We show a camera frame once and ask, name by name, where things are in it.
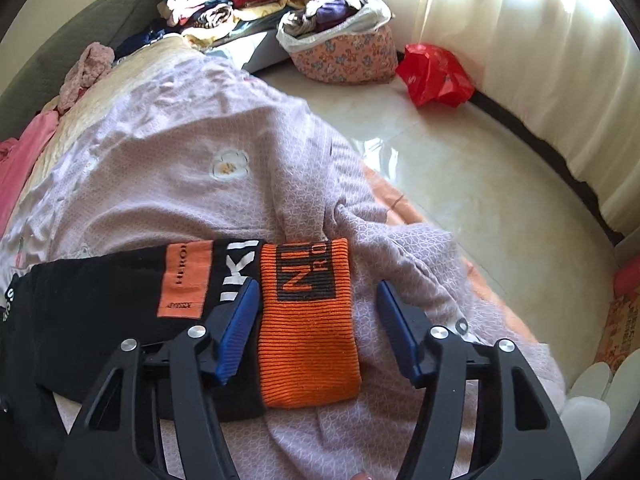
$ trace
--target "dark green cushion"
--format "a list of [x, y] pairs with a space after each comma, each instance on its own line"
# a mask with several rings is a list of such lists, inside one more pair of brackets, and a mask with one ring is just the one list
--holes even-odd
[[65, 75], [94, 41], [116, 48], [158, 16], [160, 0], [96, 0], [53, 34], [0, 96], [0, 140], [19, 137], [58, 94]]

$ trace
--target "orange fabric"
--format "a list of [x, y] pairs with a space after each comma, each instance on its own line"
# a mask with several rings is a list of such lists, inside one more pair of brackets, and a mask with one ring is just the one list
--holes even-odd
[[266, 244], [260, 273], [258, 363], [265, 406], [303, 408], [356, 397], [361, 378], [347, 240]]
[[158, 317], [200, 319], [209, 285], [212, 244], [203, 240], [167, 246]]
[[[425, 221], [424, 216], [416, 211], [415, 207], [411, 205], [407, 198], [394, 186], [388, 183], [388, 181], [386, 181], [377, 171], [372, 170], [364, 164], [363, 170], [376, 202], [388, 208], [388, 211], [386, 212], [387, 224], [414, 224]], [[462, 257], [462, 261], [466, 265], [466, 275], [468, 276], [469, 281], [471, 281], [471, 287], [475, 295], [481, 300], [490, 301], [498, 305], [502, 310], [504, 322], [509, 329], [520, 334], [527, 341], [537, 343], [538, 340], [531, 330], [529, 330], [529, 327], [523, 322], [523, 320], [516, 316], [514, 311], [511, 310], [494, 291], [491, 290], [491, 287], [487, 284], [484, 276], [480, 274], [474, 264], [464, 256]]]

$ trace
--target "orange sock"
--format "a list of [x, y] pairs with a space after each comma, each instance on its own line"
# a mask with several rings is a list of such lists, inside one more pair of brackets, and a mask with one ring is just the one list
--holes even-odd
[[260, 272], [258, 363], [265, 406], [321, 406], [357, 396], [347, 240], [266, 244]]

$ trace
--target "cardboard box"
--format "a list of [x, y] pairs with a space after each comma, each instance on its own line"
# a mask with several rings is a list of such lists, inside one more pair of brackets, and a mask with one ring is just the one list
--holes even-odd
[[594, 362], [605, 362], [615, 372], [625, 358], [640, 348], [640, 286], [614, 300]]

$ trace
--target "white plastic bag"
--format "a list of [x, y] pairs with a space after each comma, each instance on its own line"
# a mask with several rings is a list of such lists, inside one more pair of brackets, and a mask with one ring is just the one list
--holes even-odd
[[374, 32], [391, 19], [391, 10], [382, 0], [365, 1], [366, 4], [358, 12], [348, 17], [340, 25], [317, 34], [311, 34], [305, 38], [294, 38], [287, 34], [283, 28], [283, 20], [280, 20], [276, 39], [283, 49], [291, 54], [302, 52], [343, 34], [368, 34]]

